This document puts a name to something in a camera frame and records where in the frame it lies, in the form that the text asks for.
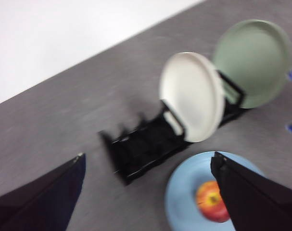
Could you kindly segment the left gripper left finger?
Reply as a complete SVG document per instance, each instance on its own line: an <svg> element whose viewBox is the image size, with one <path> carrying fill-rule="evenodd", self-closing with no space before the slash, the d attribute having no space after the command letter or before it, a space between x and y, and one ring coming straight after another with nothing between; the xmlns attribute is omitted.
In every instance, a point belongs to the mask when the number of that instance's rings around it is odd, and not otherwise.
<svg viewBox="0 0 292 231"><path fill-rule="evenodd" d="M82 191L86 155L0 196L0 231L64 231Z"/></svg>

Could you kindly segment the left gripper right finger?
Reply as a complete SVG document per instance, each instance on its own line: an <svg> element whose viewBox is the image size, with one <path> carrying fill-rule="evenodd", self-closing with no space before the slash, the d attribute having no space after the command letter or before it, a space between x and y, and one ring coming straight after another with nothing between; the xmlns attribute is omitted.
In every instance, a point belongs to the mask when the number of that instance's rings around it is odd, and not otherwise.
<svg viewBox="0 0 292 231"><path fill-rule="evenodd" d="M215 152L211 172L237 231L292 231L292 189Z"/></svg>

